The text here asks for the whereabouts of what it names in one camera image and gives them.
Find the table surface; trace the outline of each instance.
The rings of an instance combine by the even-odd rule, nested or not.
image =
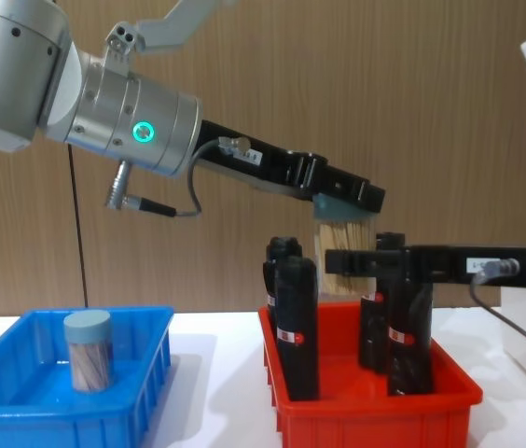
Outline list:
[[[0,317],[0,334],[16,317]],[[180,314],[172,368],[145,448],[281,448],[256,313]],[[433,336],[484,391],[468,447],[526,447],[526,373],[505,352],[500,322],[481,309],[439,309]]]

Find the black bottle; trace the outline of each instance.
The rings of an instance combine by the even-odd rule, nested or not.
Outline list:
[[[291,400],[319,398],[317,270],[301,257],[277,262],[277,347]]]
[[[429,394],[433,285],[396,282],[389,308],[388,395]]]
[[[294,237],[275,236],[267,246],[266,255],[266,261],[263,263],[263,279],[267,290],[267,309],[270,312],[271,329],[275,337],[275,265],[279,259],[290,256],[302,257],[302,247]]]
[[[403,247],[403,233],[378,233],[377,250],[396,250]],[[363,296],[360,300],[360,333],[358,363],[376,373],[387,370],[388,351],[388,301],[392,295],[394,279],[378,278],[377,292]]]

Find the robotic arm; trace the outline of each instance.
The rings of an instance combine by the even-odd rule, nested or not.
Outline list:
[[[266,191],[306,201],[324,193],[379,213],[384,191],[367,179],[203,120],[198,98],[132,71],[136,53],[182,47],[220,5],[235,1],[180,0],[162,20],[120,22],[96,57],[76,48],[66,15],[50,1],[0,0],[0,150],[27,147],[39,128],[119,160],[106,199],[114,209],[197,215],[192,172],[202,163]],[[188,172],[197,210],[181,214],[127,194],[133,165],[168,177]]]

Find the white label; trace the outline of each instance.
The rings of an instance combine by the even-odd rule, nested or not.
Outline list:
[[[466,259],[466,273],[478,273],[482,271],[489,261],[500,261],[500,259]]]
[[[255,151],[254,149],[249,149],[244,155],[235,153],[234,159],[238,159],[239,161],[246,161],[253,165],[259,166],[261,164],[261,160],[263,160],[263,153]]]

